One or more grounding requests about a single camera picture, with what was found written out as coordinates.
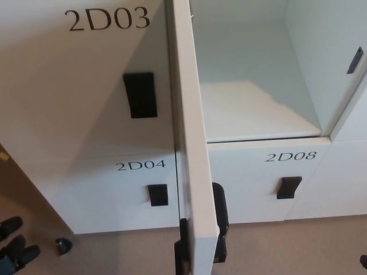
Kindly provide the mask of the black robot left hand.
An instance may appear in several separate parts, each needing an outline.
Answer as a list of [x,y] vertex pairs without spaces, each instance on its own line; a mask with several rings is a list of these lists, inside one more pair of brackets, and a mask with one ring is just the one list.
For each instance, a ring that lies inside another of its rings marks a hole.
[[[24,224],[20,216],[1,221],[1,241],[9,238]],[[1,274],[16,274],[27,264],[35,260],[41,253],[38,245],[26,247],[26,239],[22,234],[14,237],[6,246],[1,247]]]

